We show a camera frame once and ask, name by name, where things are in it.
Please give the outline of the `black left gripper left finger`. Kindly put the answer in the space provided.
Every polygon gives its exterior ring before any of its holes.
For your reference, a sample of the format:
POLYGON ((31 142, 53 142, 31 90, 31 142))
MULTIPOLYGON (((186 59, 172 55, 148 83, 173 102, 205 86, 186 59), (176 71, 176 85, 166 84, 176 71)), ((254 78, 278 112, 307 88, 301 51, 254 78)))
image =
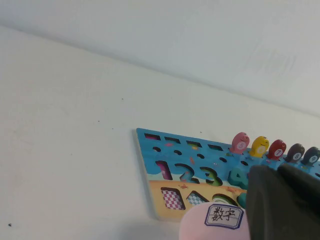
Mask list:
POLYGON ((301 204, 277 169, 265 165, 249 171, 246 215, 252 240, 320 238, 320 209, 301 204))

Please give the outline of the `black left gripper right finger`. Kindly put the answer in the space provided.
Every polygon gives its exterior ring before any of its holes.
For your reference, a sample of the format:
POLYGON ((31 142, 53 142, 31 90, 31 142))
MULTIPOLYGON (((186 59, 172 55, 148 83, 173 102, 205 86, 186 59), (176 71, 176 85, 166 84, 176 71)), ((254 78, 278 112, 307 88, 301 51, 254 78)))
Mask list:
POLYGON ((320 181, 306 172, 288 164, 282 164, 277 172, 298 197, 299 202, 311 210, 320 209, 320 181))

